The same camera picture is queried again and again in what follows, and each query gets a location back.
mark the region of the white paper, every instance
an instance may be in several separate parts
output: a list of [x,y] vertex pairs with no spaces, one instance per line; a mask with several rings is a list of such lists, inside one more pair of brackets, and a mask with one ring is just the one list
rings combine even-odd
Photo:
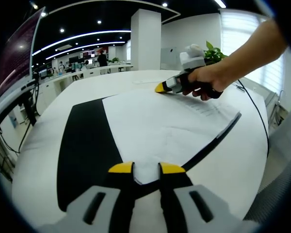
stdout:
[[134,90],[103,100],[123,162],[135,162],[142,184],[158,179],[158,163],[184,165],[217,137],[238,110],[220,102],[182,94]]

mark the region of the green leaves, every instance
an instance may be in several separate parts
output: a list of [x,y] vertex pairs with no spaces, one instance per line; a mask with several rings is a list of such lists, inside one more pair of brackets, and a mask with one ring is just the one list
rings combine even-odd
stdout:
[[213,45],[210,42],[206,41],[206,46],[209,50],[213,50]]
[[208,50],[205,51],[206,65],[211,65],[220,62],[225,56],[219,48],[213,47],[213,45],[206,41]]
[[115,58],[113,58],[112,59],[112,62],[114,63],[114,62],[119,62],[120,61],[120,59],[118,59],[117,57],[115,57]]

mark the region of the white table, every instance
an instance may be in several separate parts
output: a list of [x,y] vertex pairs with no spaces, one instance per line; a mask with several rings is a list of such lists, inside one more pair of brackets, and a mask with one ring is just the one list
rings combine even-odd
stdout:
[[[34,227],[55,223],[65,216],[57,204],[57,164],[65,125],[75,104],[139,88],[155,88],[178,71],[147,70],[108,74],[72,83],[45,110],[24,143],[14,172],[12,198]],[[249,91],[267,128],[263,97]],[[224,199],[231,213],[243,219],[260,185],[267,143],[262,122],[246,93],[230,86],[221,96],[240,109],[242,117],[224,140],[188,171],[194,184],[202,184]],[[156,191],[135,203],[130,232],[166,232]]]
[[84,78],[87,78],[88,76],[90,76],[90,77],[98,76],[98,75],[100,75],[101,70],[110,69],[111,73],[116,73],[116,72],[118,72],[119,68],[124,68],[125,71],[130,71],[130,68],[132,68],[132,67],[133,67],[132,65],[128,65],[128,64],[109,65],[109,66],[105,66],[105,67],[95,67],[92,69],[87,69],[84,72]]

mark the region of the window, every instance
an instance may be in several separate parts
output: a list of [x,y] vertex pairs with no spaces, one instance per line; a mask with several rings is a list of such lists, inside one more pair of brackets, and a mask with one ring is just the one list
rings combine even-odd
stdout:
[[[265,20],[266,18],[249,12],[221,10],[222,53],[230,55],[238,49]],[[279,94],[284,78],[283,55],[276,61],[246,75],[246,78]]]
[[126,60],[130,61],[130,40],[127,42],[126,45]]

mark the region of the black mat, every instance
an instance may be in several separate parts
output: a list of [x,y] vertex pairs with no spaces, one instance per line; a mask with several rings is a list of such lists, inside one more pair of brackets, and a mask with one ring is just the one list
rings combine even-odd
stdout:
[[[189,170],[205,158],[238,121],[214,139],[184,166]],[[69,115],[58,159],[57,198],[62,211],[70,202],[93,185],[101,185],[109,168],[122,159],[114,142],[102,99],[75,105]],[[145,185],[135,183],[135,197],[158,189],[158,181]]]

